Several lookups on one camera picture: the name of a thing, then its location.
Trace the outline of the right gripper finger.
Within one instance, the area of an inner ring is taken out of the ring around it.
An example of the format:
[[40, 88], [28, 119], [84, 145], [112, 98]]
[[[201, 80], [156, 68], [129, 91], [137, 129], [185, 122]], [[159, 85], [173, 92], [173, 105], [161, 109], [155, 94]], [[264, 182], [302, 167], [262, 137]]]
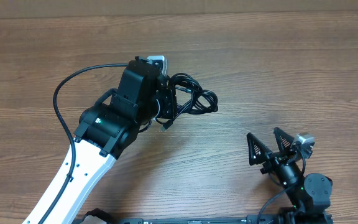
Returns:
[[286, 152], [291, 149], [291, 145], [294, 141], [294, 137], [286, 133], [284, 130], [276, 127], [273, 129], [273, 133], [280, 152]]
[[252, 133], [247, 134], [249, 165], [261, 164], [270, 159], [272, 151]]

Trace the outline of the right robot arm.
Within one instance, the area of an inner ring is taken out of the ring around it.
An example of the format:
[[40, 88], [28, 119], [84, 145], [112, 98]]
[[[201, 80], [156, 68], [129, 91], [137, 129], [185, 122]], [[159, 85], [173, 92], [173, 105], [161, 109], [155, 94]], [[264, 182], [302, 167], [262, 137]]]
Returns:
[[[252, 133], [247, 134], [249, 164], [261, 164], [260, 172], [283, 190], [269, 199], [256, 215], [248, 215], [247, 223], [332, 223], [326, 213], [330, 207], [333, 181], [320, 173], [305, 175], [306, 160], [313, 153], [315, 138], [309, 133], [295, 137], [276, 127], [273, 129], [278, 151], [273, 152]], [[277, 214], [264, 214], [265, 209], [282, 195], [287, 195], [290, 207]]]

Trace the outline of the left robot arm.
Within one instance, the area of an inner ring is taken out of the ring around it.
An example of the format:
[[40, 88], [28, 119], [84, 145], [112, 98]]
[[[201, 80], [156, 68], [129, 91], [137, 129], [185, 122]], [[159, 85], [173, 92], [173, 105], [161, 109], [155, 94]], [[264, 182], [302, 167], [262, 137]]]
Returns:
[[163, 55], [156, 55], [136, 57], [123, 66], [118, 88], [108, 90], [80, 116], [61, 167], [25, 223], [71, 223], [141, 126], [175, 117], [167, 65]]

